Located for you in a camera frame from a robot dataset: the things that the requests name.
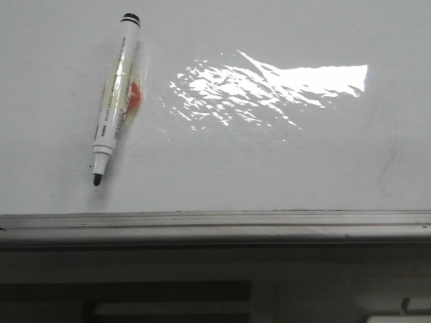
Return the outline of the white box bottom right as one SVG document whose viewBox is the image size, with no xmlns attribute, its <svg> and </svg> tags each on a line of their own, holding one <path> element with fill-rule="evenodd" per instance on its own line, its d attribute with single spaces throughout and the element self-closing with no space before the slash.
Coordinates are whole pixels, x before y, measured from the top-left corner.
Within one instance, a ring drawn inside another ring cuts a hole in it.
<svg viewBox="0 0 431 323">
<path fill-rule="evenodd" d="M 375 315 L 367 323 L 430 323 L 430 298 L 410 298 L 402 300 L 397 315 Z"/>
</svg>

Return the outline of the dark slotted panel below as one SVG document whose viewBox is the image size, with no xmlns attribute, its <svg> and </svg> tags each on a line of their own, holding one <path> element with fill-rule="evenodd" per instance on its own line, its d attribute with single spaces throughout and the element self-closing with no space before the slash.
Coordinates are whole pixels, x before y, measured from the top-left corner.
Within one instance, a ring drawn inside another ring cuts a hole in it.
<svg viewBox="0 0 431 323">
<path fill-rule="evenodd" d="M 3 303 L 80 306 L 83 322 L 248 322 L 250 281 L 3 283 Z"/>
</svg>

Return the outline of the white black whiteboard marker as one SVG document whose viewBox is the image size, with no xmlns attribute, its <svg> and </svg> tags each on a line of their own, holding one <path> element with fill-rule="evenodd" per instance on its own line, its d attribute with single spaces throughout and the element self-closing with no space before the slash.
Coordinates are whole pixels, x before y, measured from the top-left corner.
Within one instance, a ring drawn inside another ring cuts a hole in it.
<svg viewBox="0 0 431 323">
<path fill-rule="evenodd" d="M 140 25 L 139 16 L 134 13 L 125 13 L 119 24 L 119 37 L 102 92 L 100 115 L 94 136 L 94 186 L 100 185 L 108 161 L 115 152 L 121 123 L 127 111 Z"/>
</svg>

